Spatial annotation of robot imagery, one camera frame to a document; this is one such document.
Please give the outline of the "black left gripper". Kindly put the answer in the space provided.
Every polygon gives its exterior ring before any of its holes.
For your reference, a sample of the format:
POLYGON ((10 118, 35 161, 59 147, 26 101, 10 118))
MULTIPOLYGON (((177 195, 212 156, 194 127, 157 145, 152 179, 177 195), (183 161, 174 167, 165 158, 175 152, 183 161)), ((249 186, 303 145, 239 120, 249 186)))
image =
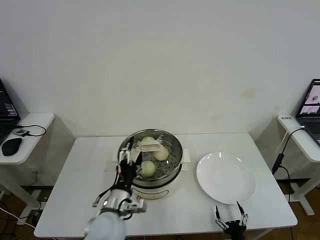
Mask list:
POLYGON ((133 180, 137 173, 141 170, 142 165, 142 152, 136 151, 134 153, 134 162, 131 160, 132 141, 128 141, 121 145, 118 153, 118 162, 120 165, 122 179, 118 180, 115 188, 124 191, 130 191, 132 188, 133 180))

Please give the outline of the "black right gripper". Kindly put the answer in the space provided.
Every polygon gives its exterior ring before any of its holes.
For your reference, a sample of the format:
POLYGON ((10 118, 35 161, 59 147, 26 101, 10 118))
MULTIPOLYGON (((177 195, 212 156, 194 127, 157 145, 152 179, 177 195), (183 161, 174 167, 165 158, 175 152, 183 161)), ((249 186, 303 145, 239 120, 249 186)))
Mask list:
POLYGON ((246 240, 244 232, 247 229, 248 214, 245 213, 238 201, 236 203, 241 213, 240 220, 223 222, 220 217, 218 206, 216 205, 213 207, 215 223, 231 237, 231 240, 246 240))

